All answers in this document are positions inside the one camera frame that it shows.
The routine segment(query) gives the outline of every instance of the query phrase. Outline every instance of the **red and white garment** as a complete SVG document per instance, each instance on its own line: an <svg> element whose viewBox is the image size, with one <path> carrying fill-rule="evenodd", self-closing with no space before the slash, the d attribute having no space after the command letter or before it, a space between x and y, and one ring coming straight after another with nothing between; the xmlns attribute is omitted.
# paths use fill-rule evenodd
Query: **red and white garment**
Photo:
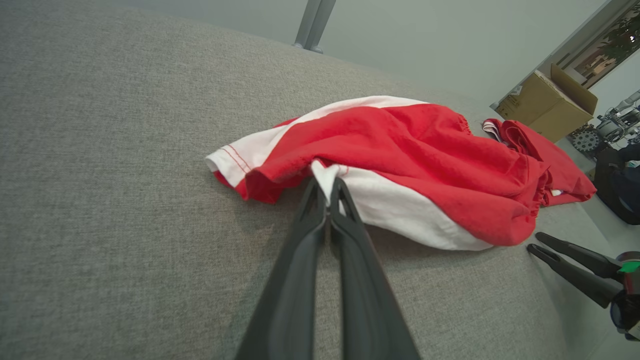
<svg viewBox="0 0 640 360"><path fill-rule="evenodd" d="M400 97L335 102L225 145L205 159L243 199L274 203L314 174L341 177L362 220L446 250L531 235L549 166L474 136L445 106Z"/></svg>

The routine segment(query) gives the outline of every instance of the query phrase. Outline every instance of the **gray fabric surface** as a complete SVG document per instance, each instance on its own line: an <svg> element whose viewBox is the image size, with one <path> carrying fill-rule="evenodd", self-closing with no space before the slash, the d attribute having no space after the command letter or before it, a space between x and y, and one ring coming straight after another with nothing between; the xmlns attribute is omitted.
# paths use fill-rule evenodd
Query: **gray fabric surface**
<svg viewBox="0 0 640 360"><path fill-rule="evenodd" d="M450 106L482 136L495 116L286 44L83 1L3 1L0 78L3 359L230 359L302 188L243 202L206 154L365 95ZM601 250L577 204L538 223ZM425 359L584 359L604 331L606 313L524 246L446 252L370 234ZM316 359L338 359L326 249L317 292Z"/></svg>

